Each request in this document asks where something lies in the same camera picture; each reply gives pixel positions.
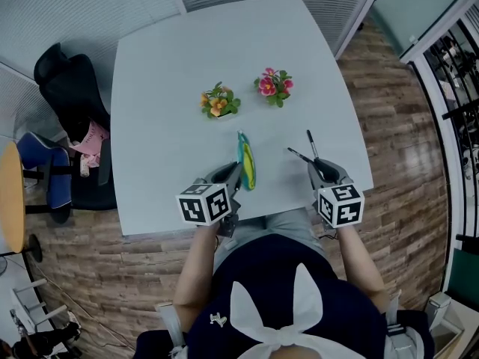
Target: orange flower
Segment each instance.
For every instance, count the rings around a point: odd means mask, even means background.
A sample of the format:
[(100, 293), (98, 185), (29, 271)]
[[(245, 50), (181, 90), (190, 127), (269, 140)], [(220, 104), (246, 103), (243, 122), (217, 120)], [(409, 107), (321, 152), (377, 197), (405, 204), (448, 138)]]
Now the orange flower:
[(228, 104), (228, 101), (226, 99), (220, 99), (215, 98), (210, 101), (211, 104), (211, 114), (215, 117), (219, 117), (219, 115), (222, 113), (222, 109)]
[(205, 106), (208, 102), (208, 96), (205, 93), (201, 94), (200, 106)]

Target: person's arm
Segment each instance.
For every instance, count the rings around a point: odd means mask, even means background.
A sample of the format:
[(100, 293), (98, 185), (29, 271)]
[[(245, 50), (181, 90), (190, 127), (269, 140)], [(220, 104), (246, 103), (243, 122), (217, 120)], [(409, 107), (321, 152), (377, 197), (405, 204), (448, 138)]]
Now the person's arm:
[(358, 232), (353, 226), (339, 227), (338, 239), (348, 282), (364, 292), (378, 310), (385, 313), (389, 294)]
[(30, 336), (28, 335), (28, 333), (27, 333), (26, 331), (23, 331), (23, 332), (22, 332), (22, 335), (23, 335), (23, 336), (25, 337), (25, 339), (27, 340), (28, 347), (30, 347), (31, 353), (32, 353), (34, 356), (38, 356), (38, 351), (37, 351), (37, 349), (35, 348), (33, 342), (31, 341)]
[(195, 232), (188, 257), (181, 271), (173, 305), (180, 318), (183, 332), (188, 332), (207, 305), (213, 278), (216, 231), (219, 223), (199, 227)]

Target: white table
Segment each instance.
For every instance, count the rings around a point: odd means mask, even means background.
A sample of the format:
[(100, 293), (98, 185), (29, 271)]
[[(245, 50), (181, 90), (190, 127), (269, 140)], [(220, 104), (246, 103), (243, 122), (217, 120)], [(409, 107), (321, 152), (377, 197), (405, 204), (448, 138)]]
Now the white table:
[[(270, 107), (253, 81), (265, 67), (286, 70), (295, 87)], [(239, 114), (201, 113), (200, 93), (223, 81)], [(249, 137), (254, 191), (241, 190), (239, 218), (314, 202), (307, 165), (286, 150), (346, 168), (373, 187), (363, 137), (338, 65), (302, 0), (248, 0), (165, 19), (118, 44), (112, 92), (112, 164), (123, 234), (189, 228), (175, 195), (197, 177), (236, 161), (237, 130)]]

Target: wooden floor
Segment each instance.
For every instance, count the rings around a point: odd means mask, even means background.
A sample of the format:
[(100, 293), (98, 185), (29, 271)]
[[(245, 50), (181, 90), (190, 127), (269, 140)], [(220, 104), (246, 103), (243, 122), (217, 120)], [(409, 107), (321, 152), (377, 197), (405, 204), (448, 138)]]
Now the wooden floor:
[[(445, 174), (429, 107), (414, 73), (369, 23), (338, 63), (373, 172), (361, 237), (390, 293), (402, 289), (403, 305), (421, 308), (439, 290), (448, 228)], [(154, 305), (171, 299), (191, 233), (124, 238), (116, 211), (75, 212), (62, 227), (44, 215), (30, 215), (27, 222), (43, 247), (38, 267), (99, 322), (131, 345), (142, 331), (161, 327)], [(343, 277), (337, 241), (322, 241)], [(85, 333), (76, 345), (83, 358), (132, 356), (104, 346), (119, 343), (56, 287), (43, 286), (40, 293), (49, 309), (66, 304), (79, 317)]]

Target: navy shirt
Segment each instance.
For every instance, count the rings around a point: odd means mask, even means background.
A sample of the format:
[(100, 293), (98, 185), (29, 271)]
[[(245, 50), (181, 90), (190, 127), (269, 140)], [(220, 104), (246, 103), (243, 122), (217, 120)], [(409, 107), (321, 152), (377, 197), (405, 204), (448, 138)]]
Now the navy shirt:
[[(305, 334), (334, 340), (366, 358), (383, 358), (386, 321), (370, 299), (352, 284), (338, 280), (328, 261), (316, 251), (278, 234), (249, 242), (220, 265), (213, 276), (211, 302), (185, 334), (188, 357), (236, 359), (258, 344), (229, 322), (234, 281), (248, 290), (266, 327), (292, 325), (293, 285), (300, 263), (308, 269), (323, 299), (323, 318)], [(210, 323), (210, 314), (217, 313), (228, 318), (223, 328)], [(422, 335), (421, 329), (427, 331), (425, 314), (409, 313), (408, 317), (416, 321), (412, 327)], [(424, 345), (429, 354), (429, 343)], [(171, 349), (168, 332), (149, 331), (138, 338), (135, 359), (167, 358)]]

